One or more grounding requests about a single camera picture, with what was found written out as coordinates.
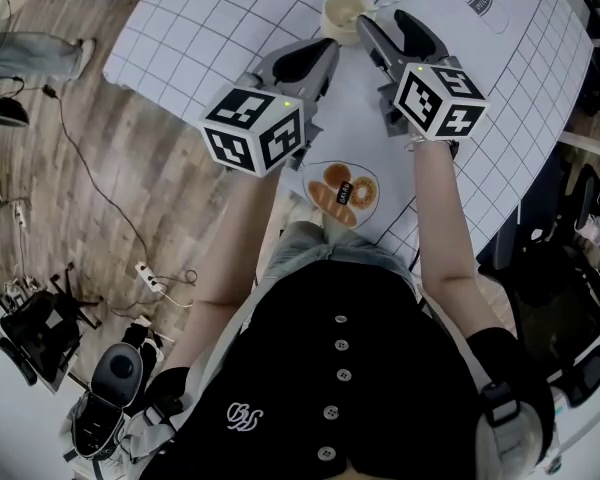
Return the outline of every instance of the white button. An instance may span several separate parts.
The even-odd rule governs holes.
[[[349,344],[345,340],[336,341],[336,349],[338,349],[340,352],[344,352],[348,348]]]
[[[338,408],[335,405],[327,405],[322,412],[324,417],[328,420],[337,420],[340,413],[338,412]]]
[[[342,382],[348,382],[351,380],[351,372],[349,370],[338,370],[338,380],[341,380]]]
[[[331,446],[323,446],[318,450],[318,458],[328,462],[336,458],[336,451]]]

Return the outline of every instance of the person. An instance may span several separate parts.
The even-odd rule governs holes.
[[[41,32],[0,32],[0,78],[23,75],[80,78],[95,50],[94,39],[71,44]]]
[[[535,413],[528,472],[552,441],[551,392],[477,288],[449,145],[414,156],[423,287]],[[486,478],[482,395],[403,261],[329,218],[295,222],[252,292],[280,171],[233,175],[189,320],[147,390],[162,410],[122,440],[129,478]]]

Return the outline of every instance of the white cable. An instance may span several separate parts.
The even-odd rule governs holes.
[[[169,300],[170,300],[171,302],[173,302],[173,303],[174,303],[176,306],[179,306],[179,307],[181,307],[181,308],[190,308],[190,307],[192,307],[192,306],[193,306],[193,302],[192,302],[191,304],[188,304],[188,305],[184,306],[184,305],[182,305],[182,304],[179,304],[179,303],[177,303],[175,300],[173,300],[171,297],[169,297],[169,296],[167,295],[167,292],[160,292],[160,293],[162,293],[162,295],[164,295],[164,296],[165,296],[165,298],[169,299]]]

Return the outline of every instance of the black chair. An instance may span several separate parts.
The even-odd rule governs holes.
[[[569,170],[554,151],[521,201],[519,223],[514,211],[478,262],[504,288],[518,339],[575,407],[600,385],[600,274],[575,231],[600,215],[600,192],[588,167],[564,195]]]
[[[92,329],[101,324],[100,321],[94,324],[80,310],[99,302],[73,297],[69,283],[72,269],[72,264],[65,269],[64,290],[57,284],[59,276],[54,275],[51,283],[58,293],[36,292],[21,308],[0,319],[0,350],[14,362],[30,386],[40,378],[52,391],[57,391],[71,357],[80,346],[78,320]]]

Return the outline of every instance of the shirt logo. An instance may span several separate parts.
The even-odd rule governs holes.
[[[227,420],[232,423],[232,425],[227,425],[227,428],[238,432],[249,432],[256,428],[258,418],[263,415],[264,413],[260,409],[249,412],[249,404],[234,402],[227,409]]]

